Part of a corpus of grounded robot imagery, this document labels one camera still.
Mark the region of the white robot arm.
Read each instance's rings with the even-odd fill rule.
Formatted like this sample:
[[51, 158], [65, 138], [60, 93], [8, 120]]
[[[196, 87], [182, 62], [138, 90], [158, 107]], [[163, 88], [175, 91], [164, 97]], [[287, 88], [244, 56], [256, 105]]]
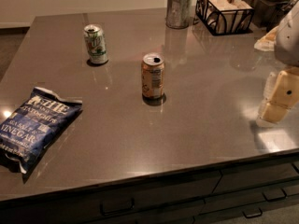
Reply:
[[273, 127], [299, 102], [299, 4], [282, 19], [274, 41], [275, 58], [286, 64], [278, 73], [270, 73], [263, 91], [256, 123]]

